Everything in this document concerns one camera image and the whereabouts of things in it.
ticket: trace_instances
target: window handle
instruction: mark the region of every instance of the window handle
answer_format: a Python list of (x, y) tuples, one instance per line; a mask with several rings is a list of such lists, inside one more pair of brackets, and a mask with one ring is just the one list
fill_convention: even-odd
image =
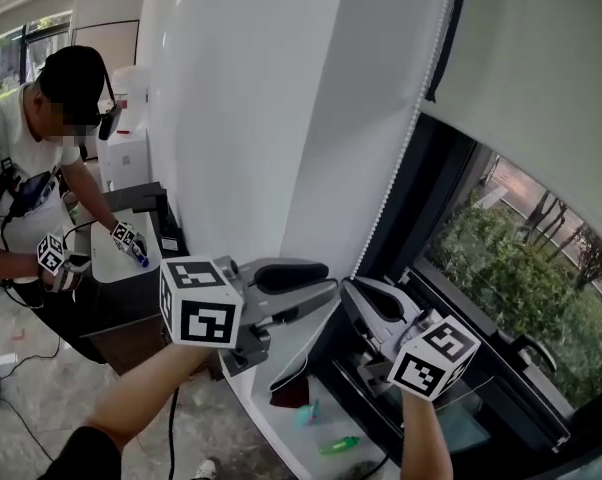
[(552, 354), (550, 353), (550, 351), (545, 347), (545, 345), (543, 345), (542, 343), (539, 343), (537, 340), (535, 340), (528, 334), (522, 334), (521, 336), (519, 336), (517, 339), (515, 339), (512, 342), (510, 347), (512, 348), (512, 350), (514, 352), (516, 352), (520, 356), (522, 356), (524, 358), (524, 360), (526, 360), (526, 358), (525, 358), (525, 356), (523, 356), (521, 354), (521, 352), (525, 353), (525, 349), (528, 347), (536, 350), (537, 353), (541, 356), (541, 359), (543, 359), (546, 362), (546, 364), (550, 367), (550, 369), (553, 372), (557, 371), (557, 362), (554, 359), (554, 357), (552, 356)]

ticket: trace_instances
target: tiled floor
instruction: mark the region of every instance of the tiled floor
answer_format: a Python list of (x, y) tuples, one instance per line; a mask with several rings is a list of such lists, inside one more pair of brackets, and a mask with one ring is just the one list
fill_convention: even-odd
[[(30, 311), (0, 297), (0, 355), (50, 355), (57, 337)], [(0, 367), (5, 375), (12, 365)], [(28, 422), (53, 457), (104, 387), (115, 380), (107, 366), (61, 348), (54, 360), (31, 360), (3, 381), (1, 396)], [(124, 453), (123, 478), (165, 479), (169, 470), (168, 405)], [(227, 383), (199, 376), (181, 388), (175, 418), (175, 480), (189, 480), (206, 456), (223, 466), (221, 480), (287, 479), (292, 475), (270, 449)], [(36, 478), (48, 460), (5, 404), (0, 408), (0, 480)]]

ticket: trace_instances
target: green marker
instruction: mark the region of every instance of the green marker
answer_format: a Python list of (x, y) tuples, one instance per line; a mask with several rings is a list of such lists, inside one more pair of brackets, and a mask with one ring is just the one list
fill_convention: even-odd
[(356, 446), (359, 442), (358, 437), (344, 437), (343, 439), (339, 439), (333, 443), (330, 443), (327, 446), (319, 449), (319, 453), (321, 455), (332, 455), (333, 453), (341, 453), (346, 450), (349, 450), (353, 446)]

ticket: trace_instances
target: black cap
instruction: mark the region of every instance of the black cap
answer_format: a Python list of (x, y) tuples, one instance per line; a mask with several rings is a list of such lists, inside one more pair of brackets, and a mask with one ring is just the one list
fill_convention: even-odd
[(63, 113), (74, 124), (98, 119), (97, 102), (103, 91), (105, 64), (89, 46), (67, 46), (50, 55), (38, 78), (41, 92), (52, 103), (63, 105)]

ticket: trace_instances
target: forearm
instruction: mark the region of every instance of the forearm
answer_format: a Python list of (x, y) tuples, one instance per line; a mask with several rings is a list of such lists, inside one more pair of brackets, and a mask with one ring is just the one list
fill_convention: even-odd
[(168, 345), (117, 380), (87, 424), (104, 431), (123, 450), (209, 353), (209, 349), (199, 347)]
[(434, 407), (405, 391), (402, 395), (405, 434), (401, 480), (451, 479), (452, 462)]
[(34, 254), (18, 254), (0, 249), (0, 279), (36, 277), (39, 271)]
[(110, 232), (114, 231), (117, 220), (105, 202), (99, 186), (81, 163), (62, 168), (66, 183), (77, 196), (79, 202)]

